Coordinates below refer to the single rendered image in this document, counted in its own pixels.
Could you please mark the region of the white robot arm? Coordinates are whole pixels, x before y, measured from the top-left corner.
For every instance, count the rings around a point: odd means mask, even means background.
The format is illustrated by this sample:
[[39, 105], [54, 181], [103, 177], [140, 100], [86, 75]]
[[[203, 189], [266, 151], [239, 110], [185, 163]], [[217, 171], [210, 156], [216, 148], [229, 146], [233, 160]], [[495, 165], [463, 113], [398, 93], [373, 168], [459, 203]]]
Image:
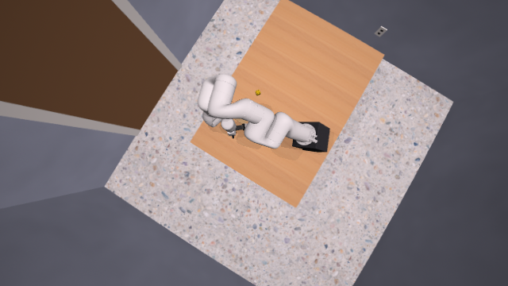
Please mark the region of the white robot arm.
[[[251, 99], [232, 103], [236, 87], [237, 81], [228, 74], [214, 75], [203, 81], [198, 107], [203, 111], [202, 118], [208, 126], [215, 127], [221, 122], [221, 127], [227, 132], [242, 129], [247, 139], [272, 149], [277, 149], [285, 137], [296, 140], [300, 145], [318, 142], [314, 139], [317, 137], [315, 129], [310, 124], [297, 122], [283, 112], [274, 114]], [[236, 126], [233, 119], [237, 118], [248, 123]]]

